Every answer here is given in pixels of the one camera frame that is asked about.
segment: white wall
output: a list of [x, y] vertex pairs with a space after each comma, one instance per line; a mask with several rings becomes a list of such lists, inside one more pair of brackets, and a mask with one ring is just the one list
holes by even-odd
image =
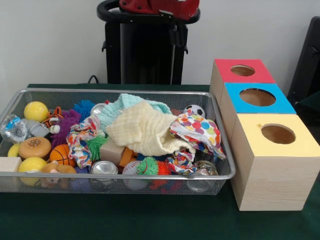
[[[106, 82], [102, 0], [0, 0], [0, 110], [29, 83]], [[209, 84], [214, 58], [260, 58], [286, 92], [319, 0], [200, 0], [183, 84]]]

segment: black stand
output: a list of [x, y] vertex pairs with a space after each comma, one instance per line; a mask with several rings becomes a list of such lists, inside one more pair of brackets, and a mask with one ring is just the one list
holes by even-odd
[[119, 0], [106, 0], [97, 7], [106, 21], [105, 42], [109, 84], [175, 84], [182, 80], [187, 49], [186, 24], [199, 20], [200, 11], [189, 21], [169, 15], [136, 14], [122, 10]]

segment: metal basket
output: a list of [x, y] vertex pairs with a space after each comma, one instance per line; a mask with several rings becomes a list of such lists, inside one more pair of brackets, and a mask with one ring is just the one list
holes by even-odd
[[[217, 102], [207, 92], [177, 91], [124, 91], [124, 90], [87, 90], [87, 89], [48, 89], [28, 88], [17, 92], [3, 113], [0, 123], [7, 114], [23, 118], [25, 106], [32, 101], [43, 102], [53, 110], [60, 106], [69, 110], [80, 100], [103, 103], [114, 102], [120, 93], [140, 96], [146, 100], [159, 101], [170, 108], [183, 110], [186, 106], [201, 106], [208, 119], [215, 120], [221, 132], [222, 147], [226, 160], [216, 164], [219, 176], [182, 176], [182, 175], [103, 175], [103, 174], [53, 174], [0, 172], [0, 192], [15, 193], [74, 193], [74, 194], [170, 194], [170, 195], [217, 195], [227, 179], [235, 175], [235, 164], [230, 151]], [[6, 157], [11, 143], [0, 142], [0, 156]], [[54, 188], [44, 188], [39, 184], [43, 178], [59, 178], [67, 182], [67, 188], [57, 184]], [[155, 185], [162, 181], [162, 186]]]

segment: round hole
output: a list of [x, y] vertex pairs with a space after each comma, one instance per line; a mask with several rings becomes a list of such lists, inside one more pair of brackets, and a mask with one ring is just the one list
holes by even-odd
[[291, 144], [296, 140], [294, 132], [283, 125], [268, 124], [262, 127], [263, 136], [275, 144]]
[[249, 77], [255, 74], [256, 71], [252, 67], [246, 65], [235, 65], [231, 67], [231, 72], [238, 76]]
[[240, 92], [240, 98], [247, 104], [258, 107], [271, 106], [276, 102], [276, 98], [270, 92], [258, 89], [248, 88]]

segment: orange basketball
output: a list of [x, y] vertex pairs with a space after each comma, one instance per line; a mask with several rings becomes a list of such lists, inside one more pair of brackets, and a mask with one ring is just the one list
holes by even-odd
[[68, 157], [69, 155], [69, 147], [67, 144], [62, 144], [56, 146], [52, 149], [50, 153], [50, 162], [57, 161], [58, 164], [70, 165], [72, 167], [76, 166], [75, 161], [72, 158]]

